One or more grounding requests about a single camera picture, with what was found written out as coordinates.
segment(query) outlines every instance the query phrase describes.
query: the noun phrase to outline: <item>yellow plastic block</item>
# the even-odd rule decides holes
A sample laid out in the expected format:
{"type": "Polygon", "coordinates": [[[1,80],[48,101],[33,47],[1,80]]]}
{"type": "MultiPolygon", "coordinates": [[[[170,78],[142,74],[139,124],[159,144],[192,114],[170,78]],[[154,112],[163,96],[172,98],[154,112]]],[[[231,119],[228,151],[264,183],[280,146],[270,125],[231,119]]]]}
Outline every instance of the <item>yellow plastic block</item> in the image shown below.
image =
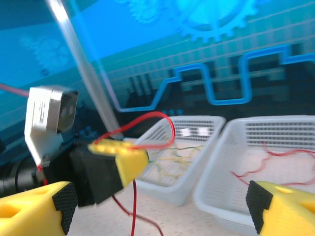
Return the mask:
{"type": "Polygon", "coordinates": [[[133,144],[125,141],[103,139],[97,144],[90,144],[94,154],[113,156],[123,187],[127,187],[141,174],[149,164],[145,149],[131,149],[133,144]]]}

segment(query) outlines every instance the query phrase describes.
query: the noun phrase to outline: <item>green wire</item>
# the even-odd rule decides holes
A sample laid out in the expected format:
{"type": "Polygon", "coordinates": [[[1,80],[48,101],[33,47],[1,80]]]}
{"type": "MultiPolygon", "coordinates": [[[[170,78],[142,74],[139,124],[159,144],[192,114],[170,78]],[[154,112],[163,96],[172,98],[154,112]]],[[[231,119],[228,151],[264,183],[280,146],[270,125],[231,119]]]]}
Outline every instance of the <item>green wire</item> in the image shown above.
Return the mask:
{"type": "MultiPolygon", "coordinates": [[[[162,151],[165,151],[165,150],[175,150],[175,151],[179,151],[179,150],[197,149],[197,148],[199,148],[199,147],[184,147],[184,148],[170,147],[170,148],[166,148],[166,149],[163,149],[163,150],[161,150],[161,151],[152,153],[152,155],[159,154],[159,153],[161,153],[162,151]]],[[[178,153],[175,153],[175,156],[177,156],[177,157],[182,157],[182,156],[180,156],[178,153]]]]}

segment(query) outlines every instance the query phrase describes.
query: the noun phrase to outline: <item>basket mesh grid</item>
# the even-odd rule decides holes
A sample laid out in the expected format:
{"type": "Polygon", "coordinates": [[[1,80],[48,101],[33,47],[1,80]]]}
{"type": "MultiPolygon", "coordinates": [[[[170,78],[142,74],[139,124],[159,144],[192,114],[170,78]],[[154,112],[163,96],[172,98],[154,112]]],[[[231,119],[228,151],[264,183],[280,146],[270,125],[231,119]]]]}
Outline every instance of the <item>basket mesh grid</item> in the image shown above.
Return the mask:
{"type": "MultiPolygon", "coordinates": [[[[216,167],[208,174],[208,182],[202,201],[210,206],[249,215],[245,196],[247,185],[231,174],[243,175],[257,170],[268,154],[263,150],[265,143],[270,151],[285,152],[291,149],[314,150],[315,123],[294,121],[253,121],[234,123],[229,130],[216,167]],[[244,137],[239,133],[245,127],[244,137]]],[[[308,182],[315,176],[315,159],[309,154],[273,156],[259,173],[249,174],[242,179],[274,182],[277,184],[308,182]]],[[[291,185],[290,187],[315,193],[315,184],[291,185]]]]}

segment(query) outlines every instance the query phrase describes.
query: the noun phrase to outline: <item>yellow wire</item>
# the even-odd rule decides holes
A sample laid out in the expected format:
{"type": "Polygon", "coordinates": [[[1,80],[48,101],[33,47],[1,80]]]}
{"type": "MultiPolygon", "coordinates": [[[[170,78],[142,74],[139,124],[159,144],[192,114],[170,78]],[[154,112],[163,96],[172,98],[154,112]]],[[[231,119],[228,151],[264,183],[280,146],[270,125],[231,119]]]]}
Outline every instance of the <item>yellow wire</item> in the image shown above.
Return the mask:
{"type": "MultiPolygon", "coordinates": [[[[168,136],[164,135],[164,138],[166,140],[169,139],[168,136]]],[[[173,157],[172,158],[158,158],[156,161],[173,161],[173,162],[176,162],[176,163],[179,163],[179,167],[182,169],[182,170],[187,170],[188,168],[188,164],[190,164],[192,161],[188,161],[186,159],[192,159],[192,154],[196,151],[201,151],[201,148],[204,147],[203,145],[200,145],[200,146],[196,146],[196,147],[192,147],[193,149],[190,151],[190,153],[188,154],[188,156],[178,156],[178,151],[181,150],[181,148],[178,148],[176,142],[173,143],[173,146],[174,148],[166,148],[166,149],[163,149],[161,151],[158,151],[158,152],[155,152],[155,153],[152,153],[150,156],[154,156],[154,155],[157,155],[159,153],[161,153],[162,151],[165,151],[165,150],[173,150],[172,151],[172,154],[173,154],[173,157]]],[[[161,184],[162,182],[162,174],[163,176],[165,177],[173,177],[173,178],[180,178],[181,176],[183,176],[182,174],[178,174],[178,175],[172,175],[172,174],[169,174],[165,171],[165,169],[159,164],[157,163],[156,161],[153,162],[153,164],[158,168],[157,172],[158,172],[158,183],[161,184]]]]}
{"type": "MultiPolygon", "coordinates": [[[[185,167],[187,167],[188,164],[190,164],[192,161],[186,161],[185,159],[186,158],[189,158],[189,159],[192,159],[192,154],[194,152],[196,152],[197,150],[200,151],[200,148],[203,147],[203,146],[197,146],[195,147],[193,150],[190,151],[189,155],[188,156],[181,156],[181,157],[177,157],[175,156],[175,158],[158,158],[158,160],[166,160],[166,161],[174,161],[174,162],[177,162],[177,163],[181,163],[181,164],[184,164],[185,167]]],[[[169,174],[167,173],[164,168],[157,162],[154,162],[154,165],[156,165],[160,171],[158,171],[158,183],[161,184],[162,182],[162,174],[163,176],[165,177],[173,177],[173,178],[176,178],[178,179],[179,177],[183,176],[182,174],[178,174],[178,175],[172,175],[172,174],[169,174]]]]}

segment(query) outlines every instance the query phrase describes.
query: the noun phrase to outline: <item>red cable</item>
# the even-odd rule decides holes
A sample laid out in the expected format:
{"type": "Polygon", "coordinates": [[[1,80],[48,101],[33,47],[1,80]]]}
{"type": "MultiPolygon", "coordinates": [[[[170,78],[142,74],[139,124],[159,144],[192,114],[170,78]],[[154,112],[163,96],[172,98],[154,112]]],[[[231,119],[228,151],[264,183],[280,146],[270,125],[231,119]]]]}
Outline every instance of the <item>red cable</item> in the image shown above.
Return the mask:
{"type": "MultiPolygon", "coordinates": [[[[247,171],[246,173],[244,173],[243,175],[237,175],[235,172],[231,171],[232,175],[234,175],[235,177],[238,178],[239,181],[243,182],[244,184],[246,185],[249,185],[249,183],[247,183],[245,180],[243,180],[242,178],[243,177],[246,177],[248,176],[249,174],[253,174],[253,173],[259,173],[261,172],[262,170],[264,170],[266,168],[266,164],[267,164],[267,161],[269,161],[273,156],[289,156],[289,155],[293,155],[293,154],[296,154],[296,153],[299,153],[299,152],[304,152],[304,153],[307,153],[309,155],[312,156],[312,158],[315,159],[315,151],[309,151],[309,150],[304,150],[304,149],[294,149],[294,150],[290,150],[290,151],[287,151],[287,152],[283,152],[283,153],[275,153],[275,152],[271,152],[267,149],[267,146],[265,143],[263,143],[262,145],[264,151],[266,153],[268,153],[268,157],[263,159],[261,161],[261,165],[260,167],[255,170],[255,171],[247,171]]],[[[311,185],[315,183],[315,177],[304,182],[304,183],[301,183],[301,182],[291,182],[291,183],[283,183],[281,185],[284,185],[284,186],[291,186],[291,185],[311,185]]]]}
{"type": "Polygon", "coordinates": [[[160,234],[161,236],[164,236],[164,234],[163,234],[163,232],[162,232],[160,226],[159,226],[156,222],[154,222],[153,220],[150,220],[150,219],[148,219],[148,218],[146,218],[146,217],[144,217],[144,216],[141,216],[141,215],[138,215],[138,214],[133,214],[132,212],[128,211],[128,210],[117,200],[117,198],[116,198],[114,195],[112,196],[112,198],[113,198],[114,201],[117,203],[117,205],[121,208],[121,210],[123,210],[123,212],[126,213],[128,216],[131,216],[131,215],[134,216],[134,215],[135,215],[136,218],[138,218],[138,219],[140,219],[140,220],[143,220],[143,221],[145,221],[145,222],[147,222],[147,223],[149,223],[149,224],[155,226],[155,227],[157,228],[157,230],[159,231],[159,234],[160,234]]]}
{"type": "Polygon", "coordinates": [[[117,133],[121,133],[124,132],[126,130],[129,130],[131,128],[133,128],[134,126],[136,126],[137,124],[150,119],[150,118],[165,118],[167,119],[167,121],[169,122],[171,129],[172,129],[172,136],[171,136],[171,140],[169,142],[167,142],[166,144],[160,144],[160,145],[136,145],[136,146],[131,146],[130,148],[132,149],[163,149],[163,148],[168,148],[170,147],[174,140],[175,140],[175,126],[173,124],[173,121],[170,119],[170,117],[168,117],[166,114],[162,113],[162,112],[149,112],[146,113],[142,116],[139,116],[138,118],[134,119],[133,121],[131,121],[130,123],[120,127],[119,129],[116,129],[114,131],[111,132],[107,132],[106,134],[100,136],[98,139],[96,139],[94,141],[95,144],[97,144],[100,140],[102,139],[106,139],[109,138],[111,135],[117,134],[117,133]]]}
{"type": "MultiPolygon", "coordinates": [[[[119,129],[116,129],[114,131],[110,131],[107,132],[106,134],[103,134],[102,136],[100,136],[98,139],[96,139],[94,141],[95,144],[97,144],[100,140],[102,139],[106,139],[109,138],[111,135],[117,134],[117,133],[121,133],[124,132],[126,130],[129,130],[131,128],[133,128],[134,126],[136,126],[137,124],[143,122],[144,120],[150,119],[150,118],[165,118],[167,119],[167,121],[169,122],[170,126],[171,126],[171,130],[172,130],[172,136],[169,142],[167,142],[166,144],[161,144],[161,145],[134,145],[131,146],[131,149],[163,149],[163,148],[168,148],[169,146],[173,145],[174,140],[175,140],[175,126],[173,124],[173,121],[164,113],[162,112],[149,112],[146,113],[142,116],[139,116],[138,118],[134,119],[133,121],[131,121],[130,123],[120,127],[119,129]]],[[[160,235],[163,236],[163,232],[161,230],[161,228],[158,226],[157,223],[155,223],[154,221],[143,217],[141,215],[136,214],[136,209],[137,209],[137,186],[136,186],[136,182],[135,180],[133,181],[133,213],[129,212],[117,199],[116,197],[113,195],[112,198],[114,199],[114,201],[117,203],[117,205],[127,214],[127,215],[132,215],[132,227],[131,227],[131,236],[134,236],[134,232],[135,232],[135,225],[136,225],[136,218],[139,218],[149,224],[154,225],[157,230],[159,231],[160,235]]]]}
{"type": "Polygon", "coordinates": [[[137,211],[137,184],[136,180],[133,180],[133,213],[132,213],[132,227],[131,236],[134,236],[134,231],[136,228],[136,211],[137,211]]]}

